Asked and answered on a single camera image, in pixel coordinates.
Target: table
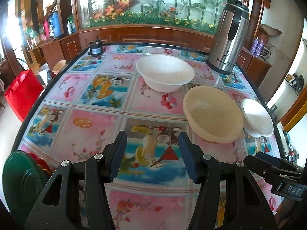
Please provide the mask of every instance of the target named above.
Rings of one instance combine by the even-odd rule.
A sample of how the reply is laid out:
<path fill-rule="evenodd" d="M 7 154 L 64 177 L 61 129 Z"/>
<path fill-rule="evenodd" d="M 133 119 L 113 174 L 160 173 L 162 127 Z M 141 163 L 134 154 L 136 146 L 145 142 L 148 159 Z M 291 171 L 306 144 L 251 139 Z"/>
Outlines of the table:
<path fill-rule="evenodd" d="M 188 178 L 177 145 L 181 131 L 204 153 L 222 162 L 234 163 L 257 151 L 280 157 L 276 126 L 269 138 L 254 139 L 245 133 L 245 138 L 232 143 L 214 144 L 195 135 L 188 125 L 182 100 L 197 85 L 214 86 L 238 105 L 243 98 L 251 98 L 266 106 L 238 66 L 226 76 L 211 70 L 205 64 L 207 54 L 200 51 L 159 44 L 109 44 L 103 48 L 104 54 L 98 58 L 83 51 L 50 82 L 25 119 L 13 150 L 33 151 L 56 169 L 63 160 L 85 161 L 101 152 L 124 130 L 128 144 L 119 174 L 106 185 L 118 229 L 187 229 L 200 186 Z M 171 94 L 150 89 L 135 63 L 146 54 L 157 53 L 188 62 L 195 71 L 192 82 Z M 255 175 L 255 179 L 275 211 L 282 198 L 271 194 L 271 186 L 263 178 Z M 222 182 L 217 226 L 223 222 L 225 194 Z M 80 210 L 86 226 L 82 200 Z"/>

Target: white bottle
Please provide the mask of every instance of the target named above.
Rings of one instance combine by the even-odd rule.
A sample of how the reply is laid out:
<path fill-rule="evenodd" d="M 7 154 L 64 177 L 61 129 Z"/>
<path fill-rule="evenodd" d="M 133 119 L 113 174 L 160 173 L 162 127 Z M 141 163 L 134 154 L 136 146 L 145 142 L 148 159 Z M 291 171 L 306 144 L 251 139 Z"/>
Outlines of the white bottle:
<path fill-rule="evenodd" d="M 70 35 L 72 33 L 72 26 L 70 25 L 70 22 L 67 22 L 67 29 L 68 29 L 68 34 Z"/>

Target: purple spray can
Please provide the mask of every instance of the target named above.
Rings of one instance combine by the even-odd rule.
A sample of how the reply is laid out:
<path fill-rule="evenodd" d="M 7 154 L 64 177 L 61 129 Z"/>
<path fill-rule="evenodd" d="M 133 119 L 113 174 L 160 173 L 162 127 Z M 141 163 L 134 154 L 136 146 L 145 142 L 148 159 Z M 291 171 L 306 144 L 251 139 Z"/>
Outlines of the purple spray can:
<path fill-rule="evenodd" d="M 255 50 L 255 53 L 254 53 L 254 55 L 255 55 L 256 57 L 259 56 L 259 54 L 260 54 L 262 48 L 263 48 L 263 40 L 261 40 L 261 41 L 258 43 L 257 47 L 256 47 L 256 50 Z"/>
<path fill-rule="evenodd" d="M 258 39 L 258 37 L 257 37 L 257 38 L 255 38 L 254 41 L 253 41 L 253 45 L 252 45 L 251 50 L 250 50 L 251 53 L 254 53 L 254 52 L 255 52 L 258 43 L 259 43 L 259 39 Z"/>

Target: blue gripper pad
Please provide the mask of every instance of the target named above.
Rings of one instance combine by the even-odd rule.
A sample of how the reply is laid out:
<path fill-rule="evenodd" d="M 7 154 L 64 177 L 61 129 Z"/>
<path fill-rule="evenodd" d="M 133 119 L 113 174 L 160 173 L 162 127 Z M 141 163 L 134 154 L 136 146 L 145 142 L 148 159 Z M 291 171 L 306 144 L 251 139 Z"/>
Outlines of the blue gripper pad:
<path fill-rule="evenodd" d="M 205 175 L 201 160 L 204 155 L 203 151 L 198 145 L 191 143 L 186 132 L 181 132 L 179 134 L 178 146 L 189 178 L 191 178 L 195 184 L 201 183 Z"/>
<path fill-rule="evenodd" d="M 117 177 L 122 158 L 127 146 L 127 134 L 125 131 L 120 131 L 113 144 L 108 144 L 106 151 L 106 164 L 109 166 L 108 178 L 113 181 Z"/>

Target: red bag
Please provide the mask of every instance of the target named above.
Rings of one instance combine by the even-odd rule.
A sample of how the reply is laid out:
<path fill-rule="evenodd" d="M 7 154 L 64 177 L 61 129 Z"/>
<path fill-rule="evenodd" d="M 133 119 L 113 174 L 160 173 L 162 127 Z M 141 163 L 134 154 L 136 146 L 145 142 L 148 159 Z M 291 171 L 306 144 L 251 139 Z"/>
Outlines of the red bag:
<path fill-rule="evenodd" d="M 12 82 L 4 97 L 21 122 L 44 88 L 31 69 L 22 71 Z"/>

